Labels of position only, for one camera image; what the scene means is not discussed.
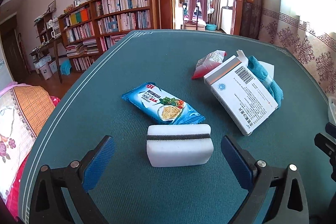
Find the white sponge with black stripe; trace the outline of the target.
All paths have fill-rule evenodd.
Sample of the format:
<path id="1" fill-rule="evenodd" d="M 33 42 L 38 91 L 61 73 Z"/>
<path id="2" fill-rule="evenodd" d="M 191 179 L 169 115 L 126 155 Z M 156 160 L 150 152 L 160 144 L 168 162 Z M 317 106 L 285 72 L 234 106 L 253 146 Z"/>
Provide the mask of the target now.
<path id="1" fill-rule="evenodd" d="M 213 151 L 208 124 L 151 125 L 147 129 L 146 152 L 153 167 L 202 165 Z"/>

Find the small dark wooden shelf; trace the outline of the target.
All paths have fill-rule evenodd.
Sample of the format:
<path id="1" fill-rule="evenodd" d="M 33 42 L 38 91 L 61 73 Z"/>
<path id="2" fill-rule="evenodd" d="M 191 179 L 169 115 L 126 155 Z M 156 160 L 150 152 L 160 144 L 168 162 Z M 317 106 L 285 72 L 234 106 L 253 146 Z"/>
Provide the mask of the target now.
<path id="1" fill-rule="evenodd" d="M 43 56 L 47 55 L 49 49 L 53 49 L 54 57 L 56 61 L 56 71 L 58 73 L 59 81 L 62 84 L 62 74 L 60 72 L 60 57 L 58 51 L 58 44 L 61 43 L 60 34 L 55 34 L 54 31 L 60 31 L 58 25 L 58 18 L 53 16 L 56 8 L 49 7 L 46 12 L 41 16 L 38 16 L 34 20 L 34 26 L 37 28 L 37 38 L 40 40 L 41 44 L 35 47 L 30 56 L 33 58 L 34 65 L 37 64 Z"/>

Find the wooden bookshelf with books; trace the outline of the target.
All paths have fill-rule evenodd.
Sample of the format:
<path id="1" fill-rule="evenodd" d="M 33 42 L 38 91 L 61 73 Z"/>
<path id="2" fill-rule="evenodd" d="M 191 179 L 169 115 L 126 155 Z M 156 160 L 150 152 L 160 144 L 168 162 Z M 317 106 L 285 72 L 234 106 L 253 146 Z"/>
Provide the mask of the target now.
<path id="1" fill-rule="evenodd" d="M 83 72 L 128 33 L 160 29 L 159 0 L 90 0 L 58 22 L 72 69 Z"/>

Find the orange checked bed quilt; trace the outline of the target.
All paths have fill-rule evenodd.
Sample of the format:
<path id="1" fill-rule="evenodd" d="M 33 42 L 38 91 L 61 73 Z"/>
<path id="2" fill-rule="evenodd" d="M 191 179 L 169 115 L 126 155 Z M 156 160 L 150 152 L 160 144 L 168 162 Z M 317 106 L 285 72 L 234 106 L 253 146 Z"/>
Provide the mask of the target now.
<path id="1" fill-rule="evenodd" d="M 15 217 L 27 157 L 59 102 L 40 86 L 11 82 L 1 90 L 1 198 Z"/>

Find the blue noodle snack packet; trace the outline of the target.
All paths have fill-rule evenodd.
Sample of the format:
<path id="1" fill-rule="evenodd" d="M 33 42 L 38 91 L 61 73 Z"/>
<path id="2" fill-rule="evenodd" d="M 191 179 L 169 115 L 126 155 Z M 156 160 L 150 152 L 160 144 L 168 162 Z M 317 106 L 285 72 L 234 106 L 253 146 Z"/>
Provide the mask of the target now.
<path id="1" fill-rule="evenodd" d="M 130 102 L 159 124 L 199 124 L 205 117 L 187 102 L 157 87 L 155 83 L 144 83 L 121 98 Z"/>

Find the clear plastic round bowl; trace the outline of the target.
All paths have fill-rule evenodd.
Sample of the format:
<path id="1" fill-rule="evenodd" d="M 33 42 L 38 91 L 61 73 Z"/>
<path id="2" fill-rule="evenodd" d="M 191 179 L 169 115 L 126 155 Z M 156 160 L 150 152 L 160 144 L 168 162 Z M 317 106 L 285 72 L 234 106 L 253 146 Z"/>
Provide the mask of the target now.
<path id="1" fill-rule="evenodd" d="M 335 96 L 328 96 L 328 118 L 329 122 L 336 126 L 336 98 Z"/>

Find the red and white snack packet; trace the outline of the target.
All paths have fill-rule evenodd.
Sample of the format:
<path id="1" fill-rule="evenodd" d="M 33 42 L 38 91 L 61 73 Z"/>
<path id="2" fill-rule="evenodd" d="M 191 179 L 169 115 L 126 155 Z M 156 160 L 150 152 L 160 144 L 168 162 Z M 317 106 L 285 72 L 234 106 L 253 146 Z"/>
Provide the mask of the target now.
<path id="1" fill-rule="evenodd" d="M 216 50 L 197 61 L 192 80 L 199 79 L 223 63 L 226 51 Z"/>

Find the teal Curel fabric pouch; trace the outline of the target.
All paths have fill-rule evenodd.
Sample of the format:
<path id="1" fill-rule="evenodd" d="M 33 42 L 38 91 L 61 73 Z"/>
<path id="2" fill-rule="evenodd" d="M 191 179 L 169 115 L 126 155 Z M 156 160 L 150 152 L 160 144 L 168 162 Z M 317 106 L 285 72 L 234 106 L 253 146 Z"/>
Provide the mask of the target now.
<path id="1" fill-rule="evenodd" d="M 248 57 L 248 69 L 264 85 L 267 91 L 277 102 L 278 108 L 280 108 L 281 102 L 284 99 L 283 91 L 276 83 L 276 81 L 270 76 L 267 70 L 260 64 L 260 62 L 254 56 Z"/>

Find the white storage bin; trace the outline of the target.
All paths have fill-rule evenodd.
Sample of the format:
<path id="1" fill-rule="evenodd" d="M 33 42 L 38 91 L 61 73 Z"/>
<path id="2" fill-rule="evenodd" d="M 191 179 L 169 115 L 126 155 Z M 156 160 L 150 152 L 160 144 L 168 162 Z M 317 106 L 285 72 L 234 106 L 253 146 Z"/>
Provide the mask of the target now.
<path id="1" fill-rule="evenodd" d="M 53 75 L 48 63 L 45 63 L 45 65 L 41 66 L 39 70 L 45 80 L 50 79 Z"/>

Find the patterned white maroon curtain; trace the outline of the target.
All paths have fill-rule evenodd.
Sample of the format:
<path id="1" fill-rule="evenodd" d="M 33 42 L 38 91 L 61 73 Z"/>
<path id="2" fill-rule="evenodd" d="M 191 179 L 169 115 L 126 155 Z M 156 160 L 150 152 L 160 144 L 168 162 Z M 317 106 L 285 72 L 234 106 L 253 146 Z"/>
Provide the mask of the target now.
<path id="1" fill-rule="evenodd" d="M 259 40 L 286 48 L 335 95 L 335 0 L 262 0 Z"/>

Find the blue plastic stool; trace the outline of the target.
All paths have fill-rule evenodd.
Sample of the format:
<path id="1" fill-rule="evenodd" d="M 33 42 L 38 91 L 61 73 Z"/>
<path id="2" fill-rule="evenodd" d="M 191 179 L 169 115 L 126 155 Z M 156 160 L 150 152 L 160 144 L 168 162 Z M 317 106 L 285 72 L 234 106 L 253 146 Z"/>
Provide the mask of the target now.
<path id="1" fill-rule="evenodd" d="M 71 74 L 71 63 L 69 59 L 66 59 L 62 62 L 62 64 L 60 65 L 60 72 L 62 75 L 70 75 Z"/>

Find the white medicine box with barcode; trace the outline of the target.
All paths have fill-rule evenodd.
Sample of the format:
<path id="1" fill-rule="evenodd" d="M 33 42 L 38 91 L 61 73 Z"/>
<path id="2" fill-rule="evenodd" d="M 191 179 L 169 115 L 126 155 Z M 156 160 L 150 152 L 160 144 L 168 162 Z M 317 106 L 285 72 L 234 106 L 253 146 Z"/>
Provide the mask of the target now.
<path id="1" fill-rule="evenodd" d="M 273 78 L 274 66 L 264 67 Z M 248 58 L 242 50 L 207 73 L 204 82 L 245 136 L 257 129 L 278 104 L 264 85 L 248 69 Z"/>

